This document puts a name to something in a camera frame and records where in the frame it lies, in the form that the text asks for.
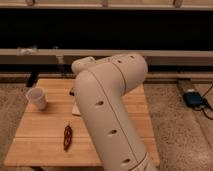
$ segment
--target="screw hole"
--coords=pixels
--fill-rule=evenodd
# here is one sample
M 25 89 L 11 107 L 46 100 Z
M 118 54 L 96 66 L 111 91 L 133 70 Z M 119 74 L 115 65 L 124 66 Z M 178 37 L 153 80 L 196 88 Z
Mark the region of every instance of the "screw hole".
M 124 161 L 121 162 L 121 166 L 125 166 L 130 162 L 130 159 L 125 159 Z
M 112 136 L 112 135 L 114 135 L 114 134 L 116 134 L 116 133 L 117 133 L 117 130 L 114 129 L 114 130 L 110 131 L 108 135 L 109 135 L 109 136 Z
M 99 106 L 102 106 L 103 104 L 104 104 L 103 101 L 99 101 L 99 102 L 97 102 L 97 103 L 95 104 L 95 106 L 96 106 L 96 107 L 99 107 Z

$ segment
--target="black wall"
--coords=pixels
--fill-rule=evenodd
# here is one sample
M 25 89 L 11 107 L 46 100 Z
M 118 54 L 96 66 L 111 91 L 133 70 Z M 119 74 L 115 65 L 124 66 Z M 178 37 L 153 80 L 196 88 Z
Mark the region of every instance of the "black wall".
M 213 50 L 211 11 L 1 9 L 0 48 Z

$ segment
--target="red pepper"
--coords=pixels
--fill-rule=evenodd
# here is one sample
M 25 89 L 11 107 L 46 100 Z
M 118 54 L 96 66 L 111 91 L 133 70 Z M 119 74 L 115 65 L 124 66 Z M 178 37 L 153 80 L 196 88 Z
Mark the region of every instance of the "red pepper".
M 72 144 L 72 128 L 67 125 L 64 130 L 64 150 L 67 151 Z

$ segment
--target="table leg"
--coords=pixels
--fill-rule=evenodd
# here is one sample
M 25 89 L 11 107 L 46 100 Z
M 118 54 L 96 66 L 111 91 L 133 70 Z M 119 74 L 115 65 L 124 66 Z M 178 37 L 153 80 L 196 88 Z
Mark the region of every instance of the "table leg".
M 31 169 L 33 169 L 34 171 L 44 171 L 44 169 L 42 169 L 41 167 L 30 167 Z

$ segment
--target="power adapter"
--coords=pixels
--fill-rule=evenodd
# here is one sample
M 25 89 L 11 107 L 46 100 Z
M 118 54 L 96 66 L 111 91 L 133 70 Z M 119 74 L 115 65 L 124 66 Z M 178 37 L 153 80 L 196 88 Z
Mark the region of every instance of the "power adapter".
M 194 89 L 189 89 L 183 94 L 183 99 L 188 107 L 199 107 L 204 104 L 203 97 Z

